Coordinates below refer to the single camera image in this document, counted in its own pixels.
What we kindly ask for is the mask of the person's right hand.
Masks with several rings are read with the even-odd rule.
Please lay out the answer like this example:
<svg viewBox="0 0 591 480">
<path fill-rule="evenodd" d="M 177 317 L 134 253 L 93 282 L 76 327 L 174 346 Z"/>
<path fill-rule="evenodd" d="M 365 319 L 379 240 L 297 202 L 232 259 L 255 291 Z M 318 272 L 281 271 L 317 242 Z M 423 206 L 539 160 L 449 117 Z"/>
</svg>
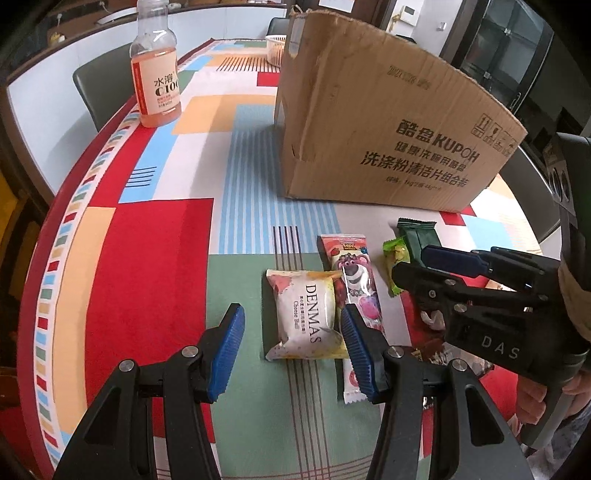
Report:
<svg viewBox="0 0 591 480">
<path fill-rule="evenodd" d="M 563 392 L 573 396 L 566 417 L 579 414 L 590 402 L 591 377 L 589 372 L 578 373 L 563 387 Z M 546 411 L 547 387 L 519 376 L 517 383 L 516 415 L 522 424 L 536 425 Z"/>
</svg>

